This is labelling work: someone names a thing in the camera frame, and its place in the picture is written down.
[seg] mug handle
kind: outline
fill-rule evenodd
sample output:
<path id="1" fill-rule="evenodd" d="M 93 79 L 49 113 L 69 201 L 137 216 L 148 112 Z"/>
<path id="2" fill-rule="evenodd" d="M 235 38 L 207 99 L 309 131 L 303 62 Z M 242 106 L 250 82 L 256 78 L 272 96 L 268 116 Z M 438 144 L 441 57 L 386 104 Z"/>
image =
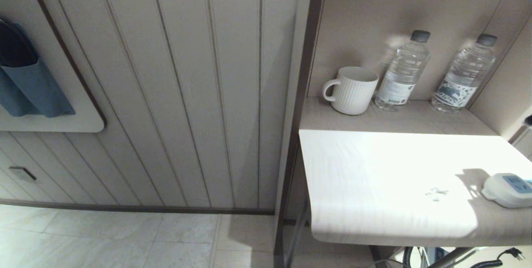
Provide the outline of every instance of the mug handle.
<path id="1" fill-rule="evenodd" d="M 335 86 L 335 85 L 338 85 L 340 84 L 340 80 L 338 79 L 332 79 L 332 80 L 329 80 L 327 81 L 327 83 L 325 83 L 325 85 L 323 86 L 323 89 L 321 90 L 322 92 L 322 95 L 323 97 L 325 98 L 325 100 L 329 101 L 329 102 L 334 102 L 336 101 L 336 98 L 334 96 L 327 96 L 327 94 L 325 94 L 325 92 L 327 91 L 327 89 L 329 89 L 331 86 Z"/>

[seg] power outlet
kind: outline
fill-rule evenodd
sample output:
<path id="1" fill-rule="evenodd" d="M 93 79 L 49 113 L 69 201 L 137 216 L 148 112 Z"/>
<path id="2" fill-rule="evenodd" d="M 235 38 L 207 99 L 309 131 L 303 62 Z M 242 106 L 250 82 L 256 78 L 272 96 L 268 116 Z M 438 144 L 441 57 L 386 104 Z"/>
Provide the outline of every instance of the power outlet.
<path id="1" fill-rule="evenodd" d="M 9 168 L 9 170 L 14 173 L 19 179 L 22 179 L 24 181 L 35 183 L 35 181 L 37 180 L 37 178 L 24 167 L 12 166 Z"/>

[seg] blue fabric pocket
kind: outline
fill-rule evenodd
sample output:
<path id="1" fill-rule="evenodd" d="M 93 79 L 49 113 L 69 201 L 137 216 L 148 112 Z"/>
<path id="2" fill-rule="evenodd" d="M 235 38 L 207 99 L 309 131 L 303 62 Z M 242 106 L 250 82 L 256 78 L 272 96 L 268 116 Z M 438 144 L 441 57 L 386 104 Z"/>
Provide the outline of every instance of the blue fabric pocket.
<path id="1" fill-rule="evenodd" d="M 43 114 L 51 118 L 76 114 L 42 59 L 29 66 L 2 66 L 2 70 L 0 102 L 11 115 Z"/>
<path id="2" fill-rule="evenodd" d="M 11 116 L 40 114 L 5 71 L 0 69 L 0 104 Z"/>

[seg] plastic water bottle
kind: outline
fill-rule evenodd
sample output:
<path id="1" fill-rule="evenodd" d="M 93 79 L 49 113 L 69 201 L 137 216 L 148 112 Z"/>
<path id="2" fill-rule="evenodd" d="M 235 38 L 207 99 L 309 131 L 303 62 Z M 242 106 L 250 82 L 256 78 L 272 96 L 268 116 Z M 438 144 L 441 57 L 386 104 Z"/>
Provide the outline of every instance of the plastic water bottle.
<path id="1" fill-rule="evenodd" d="M 426 45 L 430 35 L 428 31 L 414 30 L 410 42 L 397 49 L 375 97 L 378 107 L 398 111 L 406 103 L 431 57 Z"/>
<path id="2" fill-rule="evenodd" d="M 433 95 L 432 105 L 436 109 L 458 113 L 466 106 L 495 61 L 490 47 L 496 41 L 493 35 L 481 34 L 473 47 L 454 57 L 449 72 Z"/>

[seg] shelf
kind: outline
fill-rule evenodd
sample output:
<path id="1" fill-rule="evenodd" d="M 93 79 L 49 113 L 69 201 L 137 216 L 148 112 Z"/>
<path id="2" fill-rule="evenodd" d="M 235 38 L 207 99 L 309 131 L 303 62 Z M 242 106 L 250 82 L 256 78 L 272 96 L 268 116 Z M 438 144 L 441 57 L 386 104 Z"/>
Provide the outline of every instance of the shelf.
<path id="1" fill-rule="evenodd" d="M 467 109 L 459 114 L 443 113 L 433 109 L 429 101 L 409 101 L 398 112 L 384 111 L 371 101 L 365 113 L 351 116 L 335 111 L 323 99 L 307 98 L 300 129 L 497 135 Z"/>

